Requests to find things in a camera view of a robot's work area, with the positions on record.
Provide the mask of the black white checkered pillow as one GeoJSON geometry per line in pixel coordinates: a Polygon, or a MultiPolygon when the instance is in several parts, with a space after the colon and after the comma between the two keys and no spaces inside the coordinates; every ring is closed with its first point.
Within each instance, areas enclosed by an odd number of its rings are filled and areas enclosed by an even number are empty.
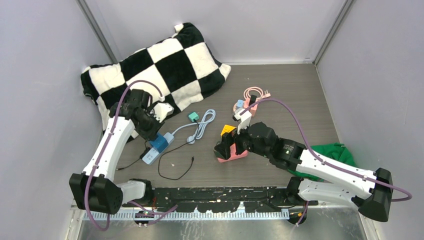
{"type": "Polygon", "coordinates": [[[153,102],[163,97],[173,107],[173,117],[224,85],[232,68],[213,56],[200,30],[190,22],[175,25],[174,29],[172,36],[118,63],[94,64],[83,70],[83,94],[97,106],[103,130],[112,106],[127,87],[150,93],[153,102]]]}

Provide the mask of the blue cube socket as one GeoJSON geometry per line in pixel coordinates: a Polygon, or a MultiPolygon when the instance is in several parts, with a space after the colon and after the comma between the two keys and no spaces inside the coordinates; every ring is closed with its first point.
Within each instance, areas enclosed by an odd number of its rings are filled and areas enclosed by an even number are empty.
{"type": "Polygon", "coordinates": [[[168,140],[160,133],[157,133],[156,138],[149,143],[158,153],[162,153],[169,146],[168,140]]]}

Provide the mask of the teal usb charger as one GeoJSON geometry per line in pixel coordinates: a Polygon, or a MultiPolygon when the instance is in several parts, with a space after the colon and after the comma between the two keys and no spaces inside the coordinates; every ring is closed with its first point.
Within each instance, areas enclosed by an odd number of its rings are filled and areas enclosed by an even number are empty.
{"type": "Polygon", "coordinates": [[[188,115],[188,119],[189,119],[191,122],[197,122],[199,118],[200,118],[200,117],[199,117],[199,115],[198,115],[196,112],[191,112],[191,113],[188,115]]]}

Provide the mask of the light blue plug adapter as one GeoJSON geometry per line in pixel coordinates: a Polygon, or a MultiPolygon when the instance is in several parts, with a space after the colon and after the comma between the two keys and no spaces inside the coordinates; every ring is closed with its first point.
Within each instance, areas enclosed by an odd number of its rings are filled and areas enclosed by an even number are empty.
{"type": "Polygon", "coordinates": [[[243,108],[244,107],[244,100],[242,100],[242,99],[239,99],[237,102],[236,102],[236,104],[235,104],[235,107],[236,107],[236,109],[238,109],[238,108],[243,108]]]}

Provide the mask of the pink round power strip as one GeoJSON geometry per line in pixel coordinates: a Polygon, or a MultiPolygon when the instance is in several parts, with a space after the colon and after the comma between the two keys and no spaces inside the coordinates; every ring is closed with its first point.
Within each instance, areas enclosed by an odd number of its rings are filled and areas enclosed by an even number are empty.
{"type": "Polygon", "coordinates": [[[233,105],[233,111],[240,108],[247,108],[253,103],[258,102],[259,100],[262,100],[262,99],[269,98],[270,96],[271,96],[271,93],[268,90],[263,90],[262,88],[257,86],[248,87],[243,92],[244,99],[239,99],[233,105]]]}

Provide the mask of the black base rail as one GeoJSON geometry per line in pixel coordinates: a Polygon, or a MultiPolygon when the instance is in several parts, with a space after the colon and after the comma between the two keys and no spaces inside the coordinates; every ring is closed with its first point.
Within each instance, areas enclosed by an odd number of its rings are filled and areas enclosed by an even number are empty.
{"type": "Polygon", "coordinates": [[[244,207],[247,213],[271,213],[294,207],[305,201],[284,187],[158,187],[150,206],[160,211],[177,205],[178,213],[234,213],[244,207]]]}

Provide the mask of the yellow cube socket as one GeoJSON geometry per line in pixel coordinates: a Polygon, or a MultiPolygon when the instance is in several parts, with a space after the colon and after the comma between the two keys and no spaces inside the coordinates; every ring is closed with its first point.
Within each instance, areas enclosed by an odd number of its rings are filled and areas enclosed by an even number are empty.
{"type": "Polygon", "coordinates": [[[222,137],[225,133],[231,133],[234,129],[236,129],[235,126],[225,124],[224,127],[222,128],[220,136],[222,137]]]}

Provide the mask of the pink cube socket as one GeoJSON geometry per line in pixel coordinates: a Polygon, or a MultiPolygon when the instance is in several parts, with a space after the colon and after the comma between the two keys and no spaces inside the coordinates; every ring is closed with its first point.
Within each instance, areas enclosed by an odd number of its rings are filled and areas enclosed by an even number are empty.
{"type": "MultiPolygon", "coordinates": [[[[243,107],[245,109],[247,109],[249,107],[249,103],[250,103],[250,98],[245,99],[244,103],[243,103],[243,107]]],[[[256,111],[257,111],[257,105],[253,106],[252,108],[249,109],[249,112],[251,113],[252,117],[255,116],[256,111]]]]}

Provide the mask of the green cloth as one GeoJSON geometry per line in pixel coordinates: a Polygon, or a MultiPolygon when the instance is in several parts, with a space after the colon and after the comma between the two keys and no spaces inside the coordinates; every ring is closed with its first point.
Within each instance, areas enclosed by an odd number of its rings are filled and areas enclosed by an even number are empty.
{"type": "MultiPolygon", "coordinates": [[[[312,145],[311,149],[317,152],[320,155],[323,155],[327,158],[331,158],[338,162],[344,163],[346,165],[357,167],[357,164],[354,161],[354,157],[348,148],[339,142],[322,144],[322,145],[312,145]]],[[[307,173],[302,173],[299,171],[288,170],[289,173],[293,174],[296,177],[301,177],[304,179],[309,179],[316,182],[323,182],[324,180],[307,173]]]]}

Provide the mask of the pink triangular power strip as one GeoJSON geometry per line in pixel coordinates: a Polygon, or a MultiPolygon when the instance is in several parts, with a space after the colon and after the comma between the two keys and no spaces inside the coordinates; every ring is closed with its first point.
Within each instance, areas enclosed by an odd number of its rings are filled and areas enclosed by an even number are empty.
{"type": "Polygon", "coordinates": [[[228,159],[223,159],[223,158],[218,157],[217,160],[220,163],[225,163],[225,162],[229,162],[229,161],[232,161],[232,160],[237,160],[237,159],[247,157],[248,154],[249,154],[249,152],[247,150],[245,150],[241,154],[236,154],[236,144],[234,143],[230,146],[230,157],[228,159]]]}

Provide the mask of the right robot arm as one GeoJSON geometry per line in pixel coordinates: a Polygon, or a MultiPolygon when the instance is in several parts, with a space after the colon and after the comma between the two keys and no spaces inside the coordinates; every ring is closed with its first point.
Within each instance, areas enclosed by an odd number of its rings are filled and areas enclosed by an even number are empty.
{"type": "Polygon", "coordinates": [[[391,172],[356,168],[310,150],[304,144],[282,138],[263,122],[225,132],[214,147],[217,158],[229,160],[246,152],[265,157],[275,167],[306,173],[321,182],[292,177],[285,198],[291,205],[306,201],[330,202],[352,207],[363,216],[387,222],[392,203],[391,172]]]}

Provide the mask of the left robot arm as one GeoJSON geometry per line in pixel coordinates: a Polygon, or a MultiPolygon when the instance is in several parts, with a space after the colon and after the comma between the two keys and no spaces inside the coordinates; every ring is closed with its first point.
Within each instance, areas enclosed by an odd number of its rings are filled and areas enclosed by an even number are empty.
{"type": "Polygon", "coordinates": [[[109,111],[104,135],[92,159],[81,173],[74,173],[69,186],[81,210],[116,214],[123,204],[135,200],[141,207],[153,202],[151,182],[132,178],[115,184],[115,171],[124,147],[133,132],[146,141],[154,141],[165,119],[174,108],[164,97],[153,102],[150,93],[134,89],[124,93],[109,111]]]}

